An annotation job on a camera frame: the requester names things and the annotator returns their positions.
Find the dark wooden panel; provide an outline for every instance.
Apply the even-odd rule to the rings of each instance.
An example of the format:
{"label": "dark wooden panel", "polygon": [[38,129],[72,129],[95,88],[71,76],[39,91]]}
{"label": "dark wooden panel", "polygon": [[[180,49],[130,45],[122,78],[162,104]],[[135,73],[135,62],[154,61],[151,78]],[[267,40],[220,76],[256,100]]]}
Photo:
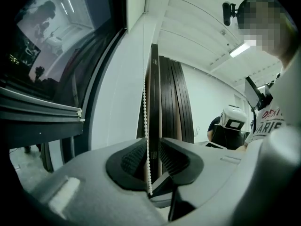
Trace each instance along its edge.
{"label": "dark wooden panel", "polygon": [[159,57],[159,67],[160,67],[160,86],[161,86],[161,120],[162,120],[162,137],[168,137],[167,133],[167,116],[166,116],[166,111],[169,107],[166,105],[166,98],[168,93],[165,95],[165,91],[167,88],[167,77],[166,77],[166,71],[167,71],[167,64],[166,60],[163,56]]}
{"label": "dark wooden panel", "polygon": [[180,95],[182,99],[183,104],[183,117],[184,117],[184,124],[185,124],[185,133],[186,133],[186,142],[190,142],[190,118],[189,118],[189,112],[188,112],[188,103],[186,99],[186,91],[182,79],[182,74],[179,69],[179,62],[174,61],[174,68],[175,72],[177,74],[178,83],[179,83],[179,89],[180,89]]}
{"label": "dark wooden panel", "polygon": [[144,133],[143,94],[142,94],[136,138],[138,139],[138,138],[143,138],[143,137],[145,137],[145,133]]}
{"label": "dark wooden panel", "polygon": [[172,68],[173,77],[174,77],[174,85],[175,85],[176,95],[177,95],[177,99],[178,99],[180,120],[181,120],[182,141],[186,142],[186,130],[187,129],[185,129],[185,103],[183,100],[183,96],[181,96],[181,88],[180,88],[179,78],[178,78],[178,74],[175,69],[174,62],[169,60],[169,63]]}
{"label": "dark wooden panel", "polygon": [[151,45],[150,101],[149,101],[149,144],[152,183],[158,179],[159,148],[159,57],[158,45]]}
{"label": "dark wooden panel", "polygon": [[192,112],[191,112],[191,105],[190,105],[190,99],[189,99],[189,94],[188,94],[188,90],[187,90],[187,85],[186,85],[186,81],[185,81],[185,77],[184,77],[184,73],[183,73],[183,69],[182,69],[182,65],[181,63],[179,63],[179,69],[182,75],[182,80],[183,80],[183,84],[184,84],[184,90],[186,91],[186,99],[187,99],[187,104],[188,104],[188,112],[189,112],[189,118],[190,118],[190,143],[194,143],[194,129],[193,129],[193,120],[192,120]]}
{"label": "dark wooden panel", "polygon": [[172,134],[170,135],[170,138],[174,138],[177,139],[177,124],[176,124],[176,92],[175,92],[175,87],[174,87],[174,78],[173,78],[173,72],[172,72],[172,68],[171,68],[171,64],[167,63],[167,67],[168,67],[168,85],[170,87],[170,91],[171,93],[168,94],[169,96],[169,106],[170,106],[170,114],[169,116],[172,118],[172,120],[170,121],[170,127],[173,129],[172,130]]}

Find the fluorescent light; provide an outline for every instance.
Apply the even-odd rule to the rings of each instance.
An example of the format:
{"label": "fluorescent light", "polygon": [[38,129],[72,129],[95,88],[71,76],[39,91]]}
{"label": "fluorescent light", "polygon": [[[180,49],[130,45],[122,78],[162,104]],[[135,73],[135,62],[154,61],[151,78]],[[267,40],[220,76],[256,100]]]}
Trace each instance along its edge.
{"label": "fluorescent light", "polygon": [[238,46],[237,48],[233,49],[230,52],[230,56],[232,58],[236,57],[237,55],[239,55],[240,53],[244,52],[246,49],[250,48],[250,45],[248,45],[247,43],[243,43],[242,45]]}
{"label": "fluorescent light", "polygon": [[74,12],[74,9],[73,9],[73,7],[72,7],[72,4],[71,4],[70,0],[68,0],[68,2],[69,2],[69,4],[70,4],[70,7],[71,7],[72,11]]}
{"label": "fluorescent light", "polygon": [[67,13],[67,11],[65,9],[65,6],[64,6],[64,4],[62,2],[61,2],[61,5],[62,5],[63,9],[65,10],[65,13],[68,15],[68,13]]}

